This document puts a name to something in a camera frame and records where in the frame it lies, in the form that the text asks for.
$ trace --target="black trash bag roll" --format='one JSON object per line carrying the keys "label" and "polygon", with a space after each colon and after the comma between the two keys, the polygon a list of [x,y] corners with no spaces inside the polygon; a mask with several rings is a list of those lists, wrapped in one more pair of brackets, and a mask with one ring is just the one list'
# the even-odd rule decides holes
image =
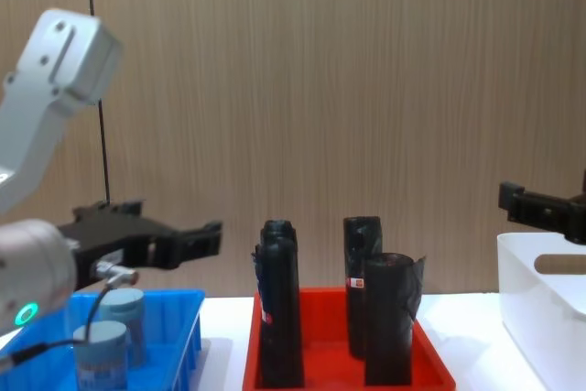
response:
{"label": "black trash bag roll", "polygon": [[346,265],[346,319],[350,354],[364,358],[364,260],[383,252],[379,217],[344,219]]}
{"label": "black trash bag roll", "polygon": [[263,310],[260,329],[263,387],[303,387],[297,236],[291,223],[266,222],[253,260]]}
{"label": "black trash bag roll", "polygon": [[411,343],[425,257],[381,254],[364,264],[367,386],[411,385]]}

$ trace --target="green indicator light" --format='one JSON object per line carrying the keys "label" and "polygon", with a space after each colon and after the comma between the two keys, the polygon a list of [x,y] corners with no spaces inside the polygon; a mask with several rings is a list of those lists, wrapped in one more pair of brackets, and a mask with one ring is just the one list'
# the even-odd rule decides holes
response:
{"label": "green indicator light", "polygon": [[36,302],[29,302],[16,314],[15,325],[25,325],[27,322],[29,322],[35,317],[37,312],[38,304]]}

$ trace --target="red plastic bin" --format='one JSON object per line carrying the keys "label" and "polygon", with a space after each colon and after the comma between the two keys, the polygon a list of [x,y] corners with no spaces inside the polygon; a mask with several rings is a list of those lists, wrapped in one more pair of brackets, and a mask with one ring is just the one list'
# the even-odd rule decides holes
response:
{"label": "red plastic bin", "polygon": [[[353,359],[348,349],[345,288],[303,288],[300,295],[305,388],[288,388],[289,391],[455,391],[454,379],[418,322],[413,332],[413,384],[365,386],[364,362]],[[263,388],[260,374],[260,315],[260,301],[256,294],[244,372],[244,391],[267,389]]]}

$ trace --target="table surface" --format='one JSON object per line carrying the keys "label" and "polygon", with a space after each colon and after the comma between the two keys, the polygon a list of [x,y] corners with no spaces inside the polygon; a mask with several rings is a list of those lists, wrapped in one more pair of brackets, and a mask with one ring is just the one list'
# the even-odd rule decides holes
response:
{"label": "table surface", "polygon": [[[242,389],[252,310],[252,298],[205,299],[191,389]],[[418,320],[459,391],[546,391],[503,326],[497,293],[424,295]]]}

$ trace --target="blue plastic bin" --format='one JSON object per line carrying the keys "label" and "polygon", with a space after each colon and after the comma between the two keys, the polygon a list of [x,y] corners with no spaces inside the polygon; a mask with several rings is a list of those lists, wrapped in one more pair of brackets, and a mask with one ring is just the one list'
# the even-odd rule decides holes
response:
{"label": "blue plastic bin", "polygon": [[[37,342],[69,339],[85,324],[96,294],[75,294],[67,307],[24,328],[0,355]],[[128,370],[128,391],[189,391],[201,350],[201,290],[145,291],[146,361]],[[0,391],[77,390],[70,346],[55,348],[0,375]]]}

